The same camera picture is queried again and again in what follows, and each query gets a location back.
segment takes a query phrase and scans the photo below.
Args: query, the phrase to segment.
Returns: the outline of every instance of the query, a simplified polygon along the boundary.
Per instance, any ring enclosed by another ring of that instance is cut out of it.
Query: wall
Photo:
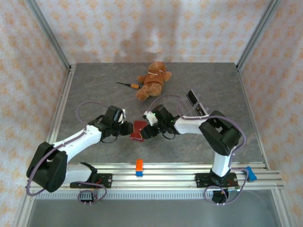
[[[9,227],[66,72],[25,1],[0,1],[0,34],[0,226]]]
[[[237,62],[270,0],[38,0],[68,61]]]
[[[303,1],[283,0],[242,76],[272,169],[303,223]]]

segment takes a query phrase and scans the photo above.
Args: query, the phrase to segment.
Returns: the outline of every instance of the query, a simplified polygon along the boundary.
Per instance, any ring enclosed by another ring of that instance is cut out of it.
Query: gray floor
[[[279,227],[268,191],[244,191],[226,206],[203,200],[35,200],[28,227]]]
[[[71,89],[63,113],[57,141],[69,137],[82,129],[75,110],[85,101],[99,101],[127,109],[127,121],[143,120],[143,113],[155,99],[149,97],[140,102],[136,90],[116,82],[136,83],[137,75],[145,75],[148,63],[83,63],[77,64]],[[165,84],[162,95],[185,95],[193,89],[200,95],[202,104],[209,109],[219,110],[236,120],[248,138],[233,162],[263,162],[256,133],[246,105],[235,65],[233,63],[167,63],[172,78]],[[177,115],[174,98],[164,98],[157,104]],[[104,114],[106,108],[88,104],[80,110],[81,118],[89,122]],[[176,136],[167,140],[162,135],[137,142],[128,136],[119,137],[112,144],[99,143],[87,148],[71,160],[71,163],[135,163],[142,158],[146,163],[196,162],[212,163],[214,152],[203,136],[194,134]]]

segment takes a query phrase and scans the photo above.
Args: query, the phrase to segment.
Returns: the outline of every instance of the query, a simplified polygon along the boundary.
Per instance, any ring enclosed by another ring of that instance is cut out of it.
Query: blue lego brick
[[[136,171],[136,176],[143,176],[143,172],[142,171]]]
[[[246,167],[246,169],[248,170],[248,181],[249,182],[253,182],[257,179],[256,175],[253,173],[252,169],[248,166]]]

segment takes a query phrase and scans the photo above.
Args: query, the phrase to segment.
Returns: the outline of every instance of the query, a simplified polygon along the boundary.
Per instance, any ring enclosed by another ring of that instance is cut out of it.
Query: cable
[[[213,116],[209,116],[209,115],[208,115],[208,116],[190,117],[190,118],[184,117],[184,116],[181,114],[180,109],[179,109],[179,108],[180,108],[180,107],[179,107],[179,106],[180,106],[180,102],[182,101],[180,96],[175,96],[175,95],[160,96],[160,97],[156,98],[156,99],[151,103],[151,105],[150,105],[150,110],[149,110],[149,111],[152,111],[152,106],[155,104],[156,101],[158,101],[159,99],[164,98],[164,97],[176,97],[176,98],[179,99],[178,105],[177,105],[177,113],[178,113],[178,115],[179,115],[182,119],[184,119],[184,120],[194,121],[194,120],[204,120],[204,119],[219,118],[219,119],[222,119],[222,120],[225,120],[225,121],[231,123],[231,124],[232,124],[232,125],[233,125],[241,134],[242,134],[242,136],[243,136],[243,142],[242,142],[239,146],[237,146],[234,150],[231,151],[231,155],[234,155],[234,152],[235,152],[236,150],[238,150],[239,148],[241,148],[241,147],[246,143],[247,139],[246,139],[246,136],[245,136],[244,131],[241,129],[241,127],[240,127],[236,122],[234,122],[233,120],[231,120],[231,119],[229,119],[229,118],[227,118],[227,117],[218,116],[218,115],[213,115]],[[230,160],[229,160],[229,163],[228,163],[229,168],[231,167],[231,164],[232,164],[232,156],[231,156],[231,158],[230,158]]]
[[[95,101],[84,102],[84,103],[81,103],[81,104],[77,107],[77,109],[76,109],[76,117],[77,117],[77,119],[79,120],[79,122],[82,123],[82,124],[84,125],[84,130],[83,130],[83,132],[82,132],[79,136],[77,136],[77,137],[75,137],[75,138],[73,138],[73,139],[71,139],[71,140],[69,140],[69,141],[64,142],[64,144],[60,144],[60,145],[58,145],[57,147],[54,147],[54,148],[51,149],[45,156],[43,156],[42,159],[40,159],[40,161],[37,163],[37,165],[34,167],[33,171],[31,172],[31,174],[30,174],[30,176],[29,176],[29,179],[28,179],[28,181],[27,181],[27,194],[28,194],[28,196],[36,196],[36,195],[42,193],[42,192],[45,190],[45,189],[42,189],[42,190],[40,190],[40,191],[38,191],[38,192],[36,192],[36,193],[31,193],[31,192],[29,191],[30,185],[31,185],[31,183],[32,183],[32,181],[33,181],[33,178],[34,178],[34,175],[36,174],[36,172],[37,172],[38,168],[41,166],[41,164],[42,164],[42,163],[43,163],[43,162],[44,162],[52,153],[54,153],[57,149],[59,149],[59,148],[61,148],[61,147],[64,147],[65,145],[67,145],[67,144],[69,144],[69,143],[74,142],[75,140],[79,139],[80,137],[82,137],[82,136],[85,134],[86,129],[87,129],[87,128],[86,128],[86,123],[79,117],[79,109],[80,109],[81,106],[83,106],[84,104],[88,104],[88,103],[96,103],[96,104],[99,104],[99,105],[102,105],[102,106],[108,108],[108,106],[106,106],[106,105],[104,105],[104,104],[102,104],[102,103],[99,103],[99,102],[95,102]]]
[[[98,184],[98,183],[88,183],[88,182],[77,182],[77,183],[78,183],[78,184],[86,184],[86,185],[97,186],[97,187],[101,187],[101,188],[104,189],[104,191],[105,191],[105,192],[104,192],[104,195],[102,195],[99,199],[97,199],[97,200],[95,200],[95,201],[93,201],[93,202],[89,202],[90,205],[99,202],[99,201],[102,200],[102,199],[106,196],[106,194],[107,194],[107,189],[106,189],[106,187],[104,187],[104,186],[101,185],[101,184]],[[93,191],[91,191],[91,190],[83,190],[83,191],[80,191],[79,194],[78,194],[77,199],[78,199],[78,201],[79,201],[80,203],[83,203],[84,205],[85,205],[86,203],[85,203],[85,202],[82,202],[81,199],[80,199],[80,196],[81,196],[84,192],[94,193],[94,194],[95,194],[95,198],[97,198],[97,193],[96,193],[96,192],[93,192]]]
[[[244,182],[243,182],[243,184],[242,184],[242,187],[240,188],[240,192],[239,192],[239,194],[236,196],[236,198],[234,198],[232,201],[227,201],[228,199],[227,199],[226,193],[225,193],[225,191],[224,191],[222,188],[220,188],[220,187],[218,187],[218,186],[208,186],[207,188],[205,188],[205,190],[204,190],[204,192],[203,192],[203,196],[204,196],[206,202],[208,202],[208,203],[210,203],[210,204],[212,204],[212,205],[216,205],[216,206],[219,206],[219,205],[223,205],[223,206],[224,206],[224,205],[227,205],[227,204],[231,204],[232,202],[235,202],[235,201],[238,199],[238,197],[241,195],[241,193],[242,193],[242,191],[243,191],[243,188],[244,188],[244,186],[245,186],[245,184],[246,184],[246,182],[247,182],[247,179],[248,179],[248,170],[247,170],[247,169],[234,169],[234,168],[232,168],[232,170],[242,170],[242,171],[246,172],[245,180],[244,180]],[[225,195],[226,202],[223,202],[223,203],[216,203],[216,202],[211,202],[212,200],[208,200],[208,199],[206,198],[206,192],[207,192],[207,190],[209,190],[210,188],[218,188],[218,189],[220,189],[220,190],[224,193],[224,195]]]

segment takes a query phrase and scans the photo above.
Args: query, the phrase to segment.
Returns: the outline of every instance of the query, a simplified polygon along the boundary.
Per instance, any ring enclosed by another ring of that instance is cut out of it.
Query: teddy bear
[[[166,71],[166,66],[161,61],[156,61],[149,65],[147,75],[138,76],[139,83],[143,83],[143,87],[136,92],[136,97],[140,101],[144,101],[149,96],[159,96],[163,90],[164,82],[171,78],[171,72]]]

